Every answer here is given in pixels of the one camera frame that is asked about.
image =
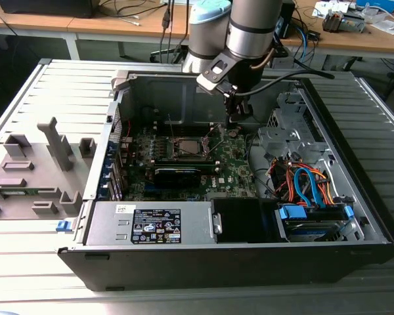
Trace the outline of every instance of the slotted metal workbench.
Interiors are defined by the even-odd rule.
[[[78,143],[82,137],[97,141],[112,101],[110,80],[115,70],[149,67],[63,60],[38,65],[0,119],[0,162],[6,133],[23,131],[28,140],[41,140],[43,134],[33,119],[42,113],[57,118],[57,129],[69,142]],[[159,67],[179,71],[177,66]],[[350,73],[338,73],[334,81],[312,78],[312,82],[394,215],[393,114],[363,80]],[[394,259],[358,270],[332,285],[92,292],[57,257],[55,248],[72,235],[57,234],[56,224],[57,220],[0,221],[0,310],[19,314],[394,314]],[[60,304],[50,306],[49,302]]]

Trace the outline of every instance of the wire bundle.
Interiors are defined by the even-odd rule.
[[[308,177],[308,173],[298,172],[298,169],[305,169],[315,176],[315,185],[316,188],[320,190],[320,194],[322,196],[322,200],[325,205],[334,205],[333,197],[330,192],[330,182],[326,175],[322,174],[318,169],[311,167],[302,162],[292,162],[292,161],[279,161],[275,159],[272,162],[271,168],[269,170],[270,176],[276,167],[286,168],[286,180],[273,192],[273,195],[278,199],[285,200],[290,203],[296,203],[298,205],[310,206],[309,202],[307,202],[308,198],[305,195],[296,194],[296,190],[299,190],[299,185],[295,183],[295,181],[299,180],[297,177],[299,175]]]
[[[305,10],[303,11],[303,14],[304,14],[306,17],[311,18],[310,16],[307,16],[307,15],[305,14],[305,12],[306,12],[307,10],[309,10],[309,9],[305,9]],[[307,37],[307,34],[308,34],[308,32],[309,32],[309,26],[312,26],[312,25],[316,22],[316,20],[318,19],[318,17],[315,17],[315,18],[314,18],[315,21],[314,21],[312,24],[307,25],[304,21],[302,21],[302,17],[301,17],[301,14],[299,13],[298,9],[295,9],[295,12],[297,13],[298,18],[292,18],[292,19],[293,19],[294,21],[299,22],[299,23],[300,23],[300,26],[298,26],[295,22],[292,22],[291,25],[300,33],[302,42],[301,42],[301,45],[297,48],[297,51],[296,51],[295,54],[294,54],[294,58],[295,58],[295,60],[298,60],[298,61],[300,61],[301,63],[309,62],[309,65],[311,65],[311,62],[313,61],[313,58],[314,58],[314,56],[315,56],[315,49],[316,49],[316,47],[317,47],[317,45],[318,45],[318,41],[312,40],[312,42],[313,42],[313,48],[312,48],[309,52],[307,52],[307,51],[308,51],[308,42],[309,42],[308,37]],[[302,48],[302,45],[303,45],[303,52],[302,52],[302,55],[301,55],[300,58],[296,58],[297,54],[299,53],[300,49]]]
[[[111,14],[105,13],[105,12],[102,10],[102,8],[104,8],[105,5],[111,4],[111,3],[110,3],[111,1],[112,1],[112,0],[106,0],[106,1],[104,1],[103,3],[101,3],[101,4],[99,5],[99,7],[98,7],[98,10],[99,10],[99,12],[100,12],[101,14],[103,14],[103,15],[105,15],[105,16],[109,16],[109,17],[111,17],[111,18],[128,18],[128,17],[130,17],[130,16],[135,16],[135,15],[142,14],[142,13],[145,13],[145,12],[148,12],[148,11],[158,10],[158,9],[160,9],[160,8],[162,8],[162,7],[165,7],[165,6],[167,5],[166,3],[164,3],[163,5],[159,5],[159,6],[157,6],[157,7],[149,8],[149,9],[142,10],[142,11],[139,11],[139,12],[134,12],[134,13],[131,13],[131,14],[121,14],[121,12],[124,11],[125,9],[130,9],[130,8],[135,8],[135,7],[141,7],[141,6],[144,5],[148,0],[144,0],[144,1],[143,1],[142,3],[140,3],[139,5],[128,5],[128,6],[119,8],[119,9],[117,9],[117,5],[116,5],[116,1],[117,1],[117,0],[114,0],[113,4],[114,4],[114,9],[115,9],[115,11],[116,11],[116,15],[111,15]]]

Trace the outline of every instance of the computer case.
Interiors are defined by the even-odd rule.
[[[0,0],[5,13],[36,13],[91,18],[100,0]]]

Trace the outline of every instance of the warning label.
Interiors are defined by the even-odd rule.
[[[134,210],[133,244],[181,243],[181,210]]]

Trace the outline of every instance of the blue latch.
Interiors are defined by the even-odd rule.
[[[301,205],[283,205],[279,209],[279,213],[282,220],[307,218],[307,213]]]
[[[352,219],[355,216],[355,213],[353,212],[353,209],[350,205],[346,205],[344,207],[344,211],[346,211],[346,215],[349,217],[349,219]]]
[[[72,223],[66,220],[60,220],[55,228],[57,232],[71,232]]]

